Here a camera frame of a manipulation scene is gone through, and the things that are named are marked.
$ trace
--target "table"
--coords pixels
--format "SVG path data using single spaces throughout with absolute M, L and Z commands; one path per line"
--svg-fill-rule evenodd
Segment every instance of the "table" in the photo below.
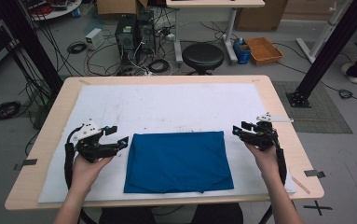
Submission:
M 266 76 L 209 76 L 209 77 L 70 77 L 65 80 L 62 90 L 48 115 L 45 124 L 36 139 L 28 160 L 37 159 L 36 165 L 23 166 L 21 173 L 10 192 L 6 209 L 45 209 L 58 208 L 61 203 L 38 203 L 43 188 L 48 165 L 56 146 L 62 137 L 63 128 L 68 120 L 76 98 L 85 85 L 144 85 L 144 84 L 191 84 L 191 83 L 252 83 L 255 85 L 264 108 L 271 114 L 287 116 L 275 92 L 271 81 Z M 291 123 L 275 123 L 280 143 L 285 150 L 288 169 L 296 183 L 297 192 L 292 199 L 316 199 L 323 196 L 323 187 L 316 176 L 307 177 L 306 170 L 312 170 L 309 158 L 295 133 Z M 174 198 L 169 200 L 106 201 L 86 202 L 84 206 L 133 206 L 167 205 L 188 203 L 231 203 L 267 201 L 268 197 L 241 196 L 202 198 L 200 200 Z
M 262 0 L 197 0 L 197 1 L 172 1 L 166 0 L 166 4 L 168 7 L 178 8 L 175 11 L 175 39 L 174 39 L 174 48 L 175 48 L 175 60 L 178 63 L 183 61 L 182 59 L 182 51 L 181 51 L 181 43 L 179 38 L 179 21 L 180 13 L 190 13 L 194 15 L 194 18 L 200 17 L 201 13 L 205 13 L 207 20 L 213 17 L 213 15 L 220 13 L 219 9 L 229 9 L 230 13 L 227 18 L 219 19 L 218 21 L 228 21 L 227 33 L 223 35 L 223 42 L 227 49 L 228 57 L 230 64 L 234 64 L 237 62 L 237 56 L 234 53 L 232 48 L 230 37 L 233 30 L 234 20 L 236 19 L 236 13 L 238 7 L 263 7 L 265 2 Z

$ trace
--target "blue cloth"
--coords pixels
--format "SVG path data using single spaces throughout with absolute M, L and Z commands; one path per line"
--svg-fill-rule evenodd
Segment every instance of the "blue cloth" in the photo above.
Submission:
M 223 132 L 135 134 L 125 193 L 234 189 Z

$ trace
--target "stool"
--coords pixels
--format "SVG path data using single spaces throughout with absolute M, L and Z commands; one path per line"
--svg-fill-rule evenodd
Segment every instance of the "stool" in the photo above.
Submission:
M 189 67 L 196 70 L 186 74 L 187 76 L 195 73 L 211 75 L 207 70 L 219 67 L 224 62 L 225 56 L 224 52 L 214 45 L 198 43 L 185 48 L 182 52 L 182 59 Z

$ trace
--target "black tape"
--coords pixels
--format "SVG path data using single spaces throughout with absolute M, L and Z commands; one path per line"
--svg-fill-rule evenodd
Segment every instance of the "black tape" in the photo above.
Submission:
M 323 215 L 323 212 L 321 211 L 321 209 L 324 209 L 324 210 L 333 210 L 333 208 L 331 208 L 331 207 L 320 206 L 317 201 L 314 201 L 314 202 L 315 202 L 315 206 L 313 206 L 313 205 L 304 205 L 303 207 L 304 207 L 304 208 L 317 209 L 317 210 L 318 210 L 318 214 L 320 214 L 320 216 Z
M 318 172 L 317 170 L 309 170 L 309 171 L 304 171 L 306 176 L 317 176 L 319 179 L 326 177 L 325 173 L 323 171 Z
M 25 166 L 25 165 L 36 165 L 36 162 L 38 161 L 38 159 L 32 159 L 32 160 L 24 160 L 23 163 L 21 164 L 21 166 Z
M 32 159 L 32 160 L 24 160 L 21 165 L 15 164 L 15 166 L 13 167 L 13 170 L 17 170 L 20 171 L 21 168 L 25 165 L 36 165 L 36 162 L 38 161 L 38 159 Z

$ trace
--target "cardboard box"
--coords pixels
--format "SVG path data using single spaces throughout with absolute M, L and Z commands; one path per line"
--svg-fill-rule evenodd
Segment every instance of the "cardboard box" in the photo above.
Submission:
M 288 0 L 265 0 L 264 7 L 243 8 L 235 21 L 238 31 L 277 31 Z
M 335 13 L 333 8 L 339 6 L 341 1 L 289 0 L 282 18 L 286 20 L 329 21 Z
M 148 0 L 97 0 L 99 15 L 137 14 L 146 8 Z

